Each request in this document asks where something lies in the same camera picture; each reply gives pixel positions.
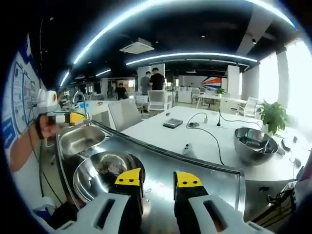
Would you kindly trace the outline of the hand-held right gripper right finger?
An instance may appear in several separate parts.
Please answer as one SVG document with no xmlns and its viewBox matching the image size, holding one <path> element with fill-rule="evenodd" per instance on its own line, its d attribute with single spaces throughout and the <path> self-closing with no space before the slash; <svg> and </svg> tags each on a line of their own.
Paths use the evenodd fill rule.
<svg viewBox="0 0 312 234">
<path fill-rule="evenodd" d="M 200 179 L 174 172 L 174 214 L 181 234 L 267 234 L 222 198 L 207 192 Z"/>
</svg>

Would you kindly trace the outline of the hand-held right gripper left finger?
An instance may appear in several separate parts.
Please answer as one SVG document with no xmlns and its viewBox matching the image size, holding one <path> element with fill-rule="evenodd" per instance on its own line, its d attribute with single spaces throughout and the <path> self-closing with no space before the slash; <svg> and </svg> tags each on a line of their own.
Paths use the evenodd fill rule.
<svg viewBox="0 0 312 234">
<path fill-rule="evenodd" d="M 143 215 L 141 168 L 121 173 L 109 193 L 98 195 L 55 230 L 57 234 L 137 234 Z"/>
</svg>

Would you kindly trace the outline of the person's left hand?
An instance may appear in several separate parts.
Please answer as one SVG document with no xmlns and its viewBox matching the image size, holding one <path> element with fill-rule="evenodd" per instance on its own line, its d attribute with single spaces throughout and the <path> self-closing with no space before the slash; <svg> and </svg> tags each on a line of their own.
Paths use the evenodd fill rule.
<svg viewBox="0 0 312 234">
<path fill-rule="evenodd" d="M 40 132 L 43 138 L 54 136 L 60 131 L 60 125 L 49 120 L 48 116 L 42 115 L 39 119 Z"/>
</svg>

